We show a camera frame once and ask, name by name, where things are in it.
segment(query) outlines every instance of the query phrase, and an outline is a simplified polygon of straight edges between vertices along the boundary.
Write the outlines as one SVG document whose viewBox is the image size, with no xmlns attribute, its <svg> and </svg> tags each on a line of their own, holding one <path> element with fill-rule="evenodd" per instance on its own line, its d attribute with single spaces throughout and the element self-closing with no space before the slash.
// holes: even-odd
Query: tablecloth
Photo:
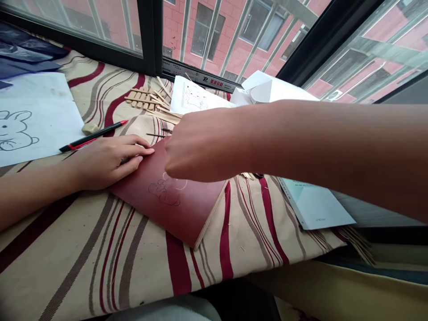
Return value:
<svg viewBox="0 0 428 321">
<path fill-rule="evenodd" d="M 114 135 L 135 133 L 152 144 L 160 138 L 146 133 L 173 128 L 125 102 L 130 89 L 141 86 L 167 98 L 156 78 L 73 50 L 57 62 L 85 123 L 104 127 L 128 119 Z M 3 167 L 0 175 L 69 156 Z M 0 319 L 82 320 L 309 260 L 344 241 L 329 229 L 301 231 L 277 179 L 267 175 L 228 181 L 197 251 L 108 191 L 82 191 L 0 234 Z"/>
</svg>

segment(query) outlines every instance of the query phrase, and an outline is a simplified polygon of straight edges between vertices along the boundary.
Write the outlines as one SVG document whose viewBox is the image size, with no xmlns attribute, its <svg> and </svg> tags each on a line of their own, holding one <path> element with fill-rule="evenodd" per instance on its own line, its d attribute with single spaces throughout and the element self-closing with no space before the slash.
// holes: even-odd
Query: coloring page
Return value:
<svg viewBox="0 0 428 321">
<path fill-rule="evenodd" d="M 234 104 L 207 92 L 194 82 L 175 76 L 171 112 L 184 115 L 193 111 L 204 111 L 212 108 L 232 108 Z"/>
</svg>

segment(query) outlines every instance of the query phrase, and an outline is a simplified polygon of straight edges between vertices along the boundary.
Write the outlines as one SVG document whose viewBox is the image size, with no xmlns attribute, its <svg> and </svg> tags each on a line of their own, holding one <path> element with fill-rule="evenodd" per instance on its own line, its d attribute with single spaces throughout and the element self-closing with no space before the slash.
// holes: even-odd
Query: white paper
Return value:
<svg viewBox="0 0 428 321">
<path fill-rule="evenodd" d="M 24 74 L 1 81 L 13 86 L 0 90 L 0 99 L 31 97 L 73 100 L 66 77 L 59 72 Z"/>
<path fill-rule="evenodd" d="M 236 105 L 207 92 L 184 77 L 175 76 L 171 112 L 184 115 L 193 111 L 203 111 L 220 107 L 232 108 L 236 107 Z"/>
<path fill-rule="evenodd" d="M 2 98 L 0 167 L 60 154 L 59 148 L 85 136 L 82 126 L 73 101 Z"/>
</svg>

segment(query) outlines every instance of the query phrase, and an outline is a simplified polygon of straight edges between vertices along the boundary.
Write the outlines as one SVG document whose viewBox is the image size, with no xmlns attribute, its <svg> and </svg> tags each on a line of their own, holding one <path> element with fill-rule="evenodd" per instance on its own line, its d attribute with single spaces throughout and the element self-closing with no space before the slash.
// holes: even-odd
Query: rabbit drawing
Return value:
<svg viewBox="0 0 428 321">
<path fill-rule="evenodd" d="M 8 111 L 0 111 L 0 151 L 27 147 L 39 141 L 37 137 L 24 133 L 27 129 L 24 120 L 31 115 L 30 111 L 17 111 L 11 115 Z"/>
</svg>

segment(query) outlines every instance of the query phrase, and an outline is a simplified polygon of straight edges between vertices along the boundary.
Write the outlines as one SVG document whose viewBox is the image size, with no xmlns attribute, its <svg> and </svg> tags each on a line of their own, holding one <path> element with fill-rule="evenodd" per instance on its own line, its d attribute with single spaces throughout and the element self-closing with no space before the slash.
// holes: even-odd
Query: left hand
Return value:
<svg viewBox="0 0 428 321">
<path fill-rule="evenodd" d="M 104 189 L 137 170 L 143 156 L 153 152 L 150 144 L 138 135 L 98 138 L 58 166 L 76 190 Z M 129 161 L 121 165 L 126 158 Z"/>
</svg>

